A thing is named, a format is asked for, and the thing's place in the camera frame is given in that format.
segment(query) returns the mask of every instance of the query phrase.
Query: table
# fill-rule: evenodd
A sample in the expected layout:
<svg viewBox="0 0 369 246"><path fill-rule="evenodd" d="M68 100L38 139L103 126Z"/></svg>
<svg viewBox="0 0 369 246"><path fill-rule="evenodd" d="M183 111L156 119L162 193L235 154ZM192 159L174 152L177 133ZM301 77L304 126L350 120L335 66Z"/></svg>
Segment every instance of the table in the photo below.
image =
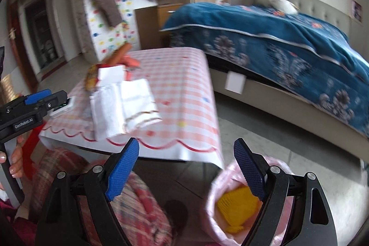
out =
<svg viewBox="0 0 369 246"><path fill-rule="evenodd" d="M132 79L146 78L163 121L130 134L104 141L94 138L93 121L86 116L89 93L82 80L69 94L74 110L50 119L40 133L48 148L63 143L91 151L117 153L135 137L140 157L213 163L224 168L214 92L206 57L195 48L160 48L133 51L141 68Z"/></svg>

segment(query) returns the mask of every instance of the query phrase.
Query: tiled floor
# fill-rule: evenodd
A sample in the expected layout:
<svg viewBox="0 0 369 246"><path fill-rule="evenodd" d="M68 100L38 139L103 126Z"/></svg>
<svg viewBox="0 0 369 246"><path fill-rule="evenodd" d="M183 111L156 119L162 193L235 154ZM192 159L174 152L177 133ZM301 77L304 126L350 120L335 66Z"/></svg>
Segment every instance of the tiled floor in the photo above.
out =
<svg viewBox="0 0 369 246"><path fill-rule="evenodd" d="M89 64L78 57L44 80L40 89L69 92ZM340 148L265 112L220 94L215 96L225 163L233 158L233 142L243 137L250 148L288 163L292 171L316 173L330 205L339 246L346 246L368 216L367 175L360 161ZM196 162L137 161L134 171L147 183L159 204L183 201L189 222L177 245L203 246L211 239L201 230L199 211L212 179L213 165Z"/></svg>

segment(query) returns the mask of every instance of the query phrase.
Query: blue bedspread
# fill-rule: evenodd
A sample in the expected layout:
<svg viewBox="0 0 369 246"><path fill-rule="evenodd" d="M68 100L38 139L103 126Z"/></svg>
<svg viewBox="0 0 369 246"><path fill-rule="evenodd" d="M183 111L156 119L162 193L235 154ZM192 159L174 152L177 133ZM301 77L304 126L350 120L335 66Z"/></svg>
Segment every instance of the blue bedspread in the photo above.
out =
<svg viewBox="0 0 369 246"><path fill-rule="evenodd" d="M335 26L272 8L193 3L164 26L195 47L262 75L369 137L369 64Z"/></svg>

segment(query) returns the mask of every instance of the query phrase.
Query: door frame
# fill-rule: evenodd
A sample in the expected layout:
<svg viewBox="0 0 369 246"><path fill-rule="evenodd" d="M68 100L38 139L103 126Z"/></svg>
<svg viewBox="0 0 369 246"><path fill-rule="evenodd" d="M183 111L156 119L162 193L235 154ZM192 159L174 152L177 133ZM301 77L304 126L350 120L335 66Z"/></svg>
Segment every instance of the door frame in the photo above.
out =
<svg viewBox="0 0 369 246"><path fill-rule="evenodd" d="M17 14L18 14L18 0L7 0L7 22L8 22L8 31L10 33L10 46L15 57L15 61L18 64L18 67L21 71L23 79L27 84L28 89L31 93L37 92L38 80L31 66L29 57L27 55L27 51L24 46L24 40L22 37L22 32L19 30L19 33L14 30L14 24L12 20L11 12L14 10L12 6L16 6ZM20 29L19 22L19 14L18 14L18 24L17 26Z"/></svg>

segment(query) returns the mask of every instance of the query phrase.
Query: drawer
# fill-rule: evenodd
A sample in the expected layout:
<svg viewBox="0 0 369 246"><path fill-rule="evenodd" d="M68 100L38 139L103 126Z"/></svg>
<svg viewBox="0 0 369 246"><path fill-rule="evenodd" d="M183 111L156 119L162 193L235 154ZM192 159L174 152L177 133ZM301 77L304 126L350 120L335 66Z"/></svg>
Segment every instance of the drawer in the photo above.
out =
<svg viewBox="0 0 369 246"><path fill-rule="evenodd" d="M170 15L177 11L180 7L182 7L182 4L158 6L159 29L163 28Z"/></svg>

